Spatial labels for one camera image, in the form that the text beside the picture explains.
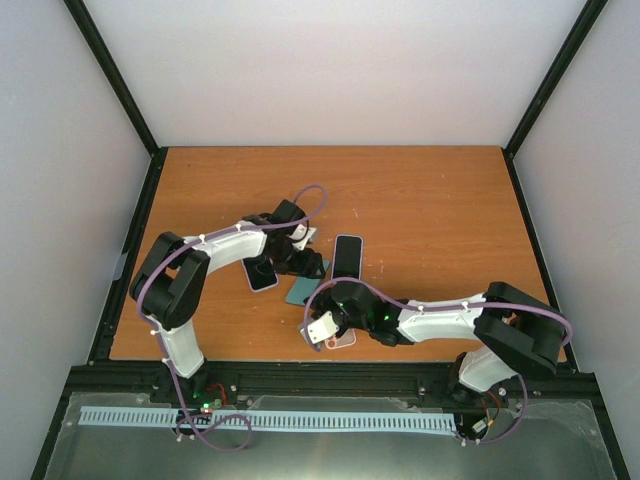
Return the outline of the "teal green phone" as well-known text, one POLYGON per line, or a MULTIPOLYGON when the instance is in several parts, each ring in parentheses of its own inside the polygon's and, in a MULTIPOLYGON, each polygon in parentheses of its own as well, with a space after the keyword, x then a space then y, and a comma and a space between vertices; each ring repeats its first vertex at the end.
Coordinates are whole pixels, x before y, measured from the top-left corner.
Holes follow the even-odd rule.
POLYGON ((314 290, 326 279, 326 275, 320 279, 298 277, 285 297, 285 302, 295 306, 305 306, 308 298, 314 290))

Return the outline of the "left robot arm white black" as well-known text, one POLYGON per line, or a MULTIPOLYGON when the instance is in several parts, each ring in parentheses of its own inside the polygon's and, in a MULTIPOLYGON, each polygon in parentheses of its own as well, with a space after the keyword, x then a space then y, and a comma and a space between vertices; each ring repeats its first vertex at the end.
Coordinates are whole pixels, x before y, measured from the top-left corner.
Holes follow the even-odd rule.
POLYGON ((296 203, 283 200, 271 213, 245 216, 218 231, 187 237, 167 231, 156 239, 130 296, 159 337, 163 360, 176 374, 172 388, 184 401, 197 402, 208 390, 193 322, 207 276, 242 262, 262 277, 324 278, 322 255, 310 247, 316 233, 310 220, 296 203))

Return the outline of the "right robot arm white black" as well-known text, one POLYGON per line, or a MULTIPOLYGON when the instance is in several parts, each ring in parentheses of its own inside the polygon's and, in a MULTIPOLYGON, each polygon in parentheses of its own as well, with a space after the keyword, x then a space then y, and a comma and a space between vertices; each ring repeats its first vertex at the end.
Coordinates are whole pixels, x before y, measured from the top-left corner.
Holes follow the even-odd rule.
POLYGON ((505 282, 470 297, 436 302, 394 299, 362 280, 321 284, 305 305, 300 333, 314 350, 361 330, 388 347, 434 340, 475 340, 457 360, 453 384, 483 394, 515 376, 555 377, 573 327, 556 309, 505 282))

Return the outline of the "pink phone case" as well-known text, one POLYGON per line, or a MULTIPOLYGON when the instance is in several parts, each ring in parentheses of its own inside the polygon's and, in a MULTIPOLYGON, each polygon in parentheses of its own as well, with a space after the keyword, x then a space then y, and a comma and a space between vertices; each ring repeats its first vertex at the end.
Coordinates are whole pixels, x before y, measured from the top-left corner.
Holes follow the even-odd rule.
POLYGON ((329 350, 338 350, 353 346, 357 341, 354 329, 346 330, 341 336, 333 335, 324 341, 324 346, 329 350))

